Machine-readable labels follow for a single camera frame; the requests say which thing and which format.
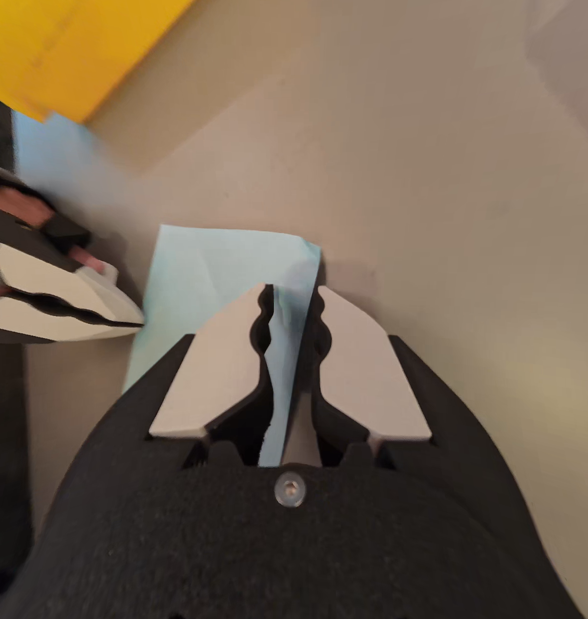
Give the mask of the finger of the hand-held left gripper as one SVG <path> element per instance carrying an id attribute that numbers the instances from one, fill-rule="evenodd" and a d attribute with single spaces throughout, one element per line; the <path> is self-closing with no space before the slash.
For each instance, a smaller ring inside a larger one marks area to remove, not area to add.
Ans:
<path id="1" fill-rule="evenodd" d="M 88 266 L 71 272 L 0 243 L 0 276 L 13 289 L 57 298 L 106 321 L 144 322 L 140 308 L 115 283 Z"/>
<path id="2" fill-rule="evenodd" d="M 80 342 L 135 334 L 140 324 L 92 324 L 43 313 L 28 303 L 0 297 L 0 343 Z"/>

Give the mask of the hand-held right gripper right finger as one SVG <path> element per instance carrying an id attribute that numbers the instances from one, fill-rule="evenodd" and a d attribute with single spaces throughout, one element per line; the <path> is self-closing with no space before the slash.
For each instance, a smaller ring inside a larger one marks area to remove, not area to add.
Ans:
<path id="1" fill-rule="evenodd" d="M 378 460 L 388 447 L 425 448 L 432 430 L 383 327 L 326 285 L 308 314 L 311 423 L 321 467 L 353 445 Z"/>

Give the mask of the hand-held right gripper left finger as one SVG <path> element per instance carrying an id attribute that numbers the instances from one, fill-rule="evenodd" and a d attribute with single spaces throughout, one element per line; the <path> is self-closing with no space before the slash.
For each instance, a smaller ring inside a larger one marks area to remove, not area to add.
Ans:
<path id="1" fill-rule="evenodd" d="M 183 336 L 151 368 L 151 439 L 230 442 L 247 466 L 259 464 L 274 414 L 267 368 L 274 286 L 259 283 Z"/>

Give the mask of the person's left hand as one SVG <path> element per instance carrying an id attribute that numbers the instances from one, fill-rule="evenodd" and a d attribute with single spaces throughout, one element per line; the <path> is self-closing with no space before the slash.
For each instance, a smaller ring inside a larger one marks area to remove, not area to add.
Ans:
<path id="1" fill-rule="evenodd" d="M 34 229 L 43 228 L 53 217 L 54 211 L 41 199 L 28 196 L 16 189 L 0 186 L 0 211 L 10 214 Z M 68 257 L 103 275 L 104 262 L 91 255 L 84 247 L 68 247 Z"/>

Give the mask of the pale blue paper sheet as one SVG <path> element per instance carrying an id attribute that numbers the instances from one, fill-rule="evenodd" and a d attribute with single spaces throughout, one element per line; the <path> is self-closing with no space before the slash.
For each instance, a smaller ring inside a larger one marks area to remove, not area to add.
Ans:
<path id="1" fill-rule="evenodd" d="M 88 128 L 12 112 L 15 174 L 90 228 L 135 211 L 133 175 Z"/>

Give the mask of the yellow paper sheet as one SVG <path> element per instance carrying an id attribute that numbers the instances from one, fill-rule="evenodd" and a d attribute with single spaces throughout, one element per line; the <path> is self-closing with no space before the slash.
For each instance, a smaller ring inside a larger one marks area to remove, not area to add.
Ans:
<path id="1" fill-rule="evenodd" d="M 193 1 L 0 1 L 0 102 L 84 123 Z"/>

